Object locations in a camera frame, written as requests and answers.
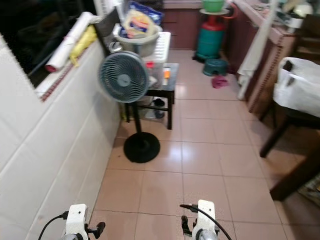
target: tiled wall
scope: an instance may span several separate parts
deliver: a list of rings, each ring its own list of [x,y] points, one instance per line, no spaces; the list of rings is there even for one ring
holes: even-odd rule
[[[93,43],[45,102],[0,38],[0,239],[36,240],[45,223],[85,203],[88,220],[119,124],[98,90],[103,52]],[[59,239],[64,220],[45,231]]]

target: dark window glass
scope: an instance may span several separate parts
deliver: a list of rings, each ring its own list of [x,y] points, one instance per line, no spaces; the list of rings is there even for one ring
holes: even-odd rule
[[[96,14],[93,0],[0,0],[0,33],[34,87],[83,11]]]

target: electric fan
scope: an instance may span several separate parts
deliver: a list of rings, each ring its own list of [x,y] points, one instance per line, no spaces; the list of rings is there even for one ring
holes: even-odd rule
[[[100,67],[99,79],[102,89],[119,103],[132,107],[136,133],[124,143],[125,156],[135,163],[146,163],[160,151],[160,142],[151,133],[141,130],[137,100],[149,87],[149,75],[139,55],[130,51],[118,51],[105,58]]]

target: green plastic stool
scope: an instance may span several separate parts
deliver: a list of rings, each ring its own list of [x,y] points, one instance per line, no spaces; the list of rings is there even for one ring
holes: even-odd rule
[[[203,74],[211,77],[212,75],[227,75],[228,63],[222,59],[208,59],[203,67]]]

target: fan base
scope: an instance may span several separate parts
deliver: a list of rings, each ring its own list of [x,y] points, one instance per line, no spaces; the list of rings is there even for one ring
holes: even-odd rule
[[[125,156],[134,163],[146,163],[160,152],[160,142],[155,135],[148,132],[137,132],[124,143]]]

